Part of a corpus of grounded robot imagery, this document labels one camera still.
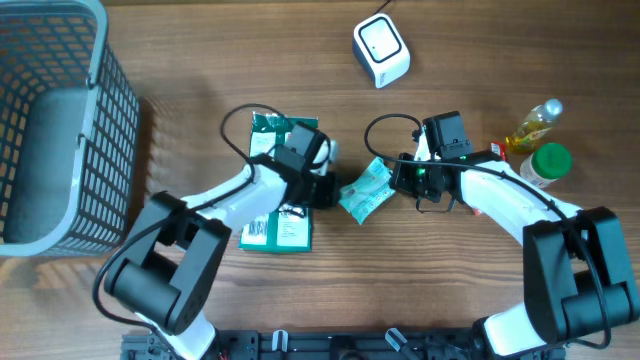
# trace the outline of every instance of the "wooden table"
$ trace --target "wooden table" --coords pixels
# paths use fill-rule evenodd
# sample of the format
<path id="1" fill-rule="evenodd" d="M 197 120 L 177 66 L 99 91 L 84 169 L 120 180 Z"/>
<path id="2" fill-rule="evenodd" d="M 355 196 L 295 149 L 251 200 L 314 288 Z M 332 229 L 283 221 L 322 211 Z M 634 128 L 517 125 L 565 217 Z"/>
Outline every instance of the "wooden table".
<path id="1" fill-rule="evenodd" d="M 352 54 L 351 36 L 378 5 L 109 8 L 109 40 L 142 99 L 145 121 L 132 217 L 149 193 L 200 192 L 240 169 L 218 127 L 242 103 L 319 117 L 341 146 L 338 171 L 353 181 L 373 159 L 362 136 L 379 115 L 459 110 L 482 149 L 557 97 L 565 114 L 547 140 L 566 145 L 574 167 L 549 192 L 612 209 L 640 279 L 640 4 L 398 2 L 390 11 L 410 48 L 411 69 L 376 90 Z M 245 150 L 249 119 L 237 116 L 228 130 Z M 398 119 L 381 124 L 372 141 L 389 154 L 411 151 L 411 130 Z M 511 158 L 516 169 L 521 161 Z M 423 215 L 412 199 L 396 196 L 363 226 L 342 208 L 317 212 L 314 225 L 309 254 L 244 252 L 232 240 L 205 308 L 209 319 L 221 329 L 468 326 L 523 299 L 521 247 L 463 207 Z M 0 260 L 0 358 L 117 358 L 120 336 L 131 329 L 93 308 L 89 289 L 102 262 Z M 640 357 L 639 323 L 613 333 L 606 351 L 573 347 L 570 357 Z"/>

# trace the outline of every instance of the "teal package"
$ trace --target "teal package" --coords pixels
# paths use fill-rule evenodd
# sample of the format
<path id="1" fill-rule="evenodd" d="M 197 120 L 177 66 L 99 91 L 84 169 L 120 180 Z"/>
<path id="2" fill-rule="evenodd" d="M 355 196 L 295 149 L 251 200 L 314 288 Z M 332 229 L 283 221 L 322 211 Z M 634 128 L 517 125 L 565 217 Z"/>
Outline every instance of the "teal package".
<path id="1" fill-rule="evenodd" d="M 289 117 L 289 120 L 292 124 L 300 122 L 313 128 L 318 127 L 318 119 Z M 292 124 L 276 114 L 265 115 L 254 112 L 249 156 L 267 152 L 275 144 L 284 144 L 293 129 Z M 305 216 L 299 218 L 274 211 L 257 217 L 243 228 L 238 248 L 275 253 L 311 251 L 313 230 L 311 210 L 293 210 L 304 212 Z"/>
<path id="2" fill-rule="evenodd" d="M 391 170 L 380 158 L 375 158 L 353 184 L 340 189 L 340 205 L 362 225 L 383 202 L 395 194 L 389 187 Z"/>

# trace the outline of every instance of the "bottle cap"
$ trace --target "bottle cap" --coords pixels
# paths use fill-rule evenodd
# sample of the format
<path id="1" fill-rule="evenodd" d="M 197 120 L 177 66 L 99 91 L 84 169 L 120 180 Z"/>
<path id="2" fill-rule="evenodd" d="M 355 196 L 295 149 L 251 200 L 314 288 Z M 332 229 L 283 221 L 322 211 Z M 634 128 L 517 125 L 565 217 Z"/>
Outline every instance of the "bottle cap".
<path id="1" fill-rule="evenodd" d="M 545 179 L 559 179 L 571 170 L 571 154 L 564 146 L 556 143 L 540 147 L 531 159 L 533 169 Z"/>
<path id="2" fill-rule="evenodd" d="M 558 99 L 549 99 L 542 107 L 546 113 L 547 120 L 553 120 L 562 114 L 562 103 Z"/>

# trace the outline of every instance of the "bottle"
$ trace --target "bottle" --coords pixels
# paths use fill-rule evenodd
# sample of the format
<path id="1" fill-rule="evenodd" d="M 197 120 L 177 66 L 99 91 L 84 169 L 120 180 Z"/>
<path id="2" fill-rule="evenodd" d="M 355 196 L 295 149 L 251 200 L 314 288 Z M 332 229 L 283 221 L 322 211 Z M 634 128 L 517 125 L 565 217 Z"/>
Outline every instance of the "bottle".
<path id="1" fill-rule="evenodd" d="M 520 176 L 543 189 L 567 175 L 571 170 L 571 162 L 571 154 L 567 148 L 560 144 L 548 143 L 542 145 L 522 163 Z"/>
<path id="2" fill-rule="evenodd" d="M 544 105 L 533 108 L 518 130 L 507 137 L 509 151 L 521 154 L 533 152 L 544 134 L 556 125 L 561 113 L 562 103 L 558 99 L 549 99 Z"/>

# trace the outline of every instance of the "laundry basket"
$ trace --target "laundry basket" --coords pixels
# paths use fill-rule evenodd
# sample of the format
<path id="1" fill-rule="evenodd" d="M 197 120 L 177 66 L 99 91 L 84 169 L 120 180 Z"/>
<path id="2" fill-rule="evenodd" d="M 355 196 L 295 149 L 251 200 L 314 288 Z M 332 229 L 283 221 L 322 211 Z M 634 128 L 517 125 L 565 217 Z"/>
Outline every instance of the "laundry basket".
<path id="1" fill-rule="evenodd" d="M 97 0 L 0 0 L 0 255 L 124 238 L 139 104 Z"/>

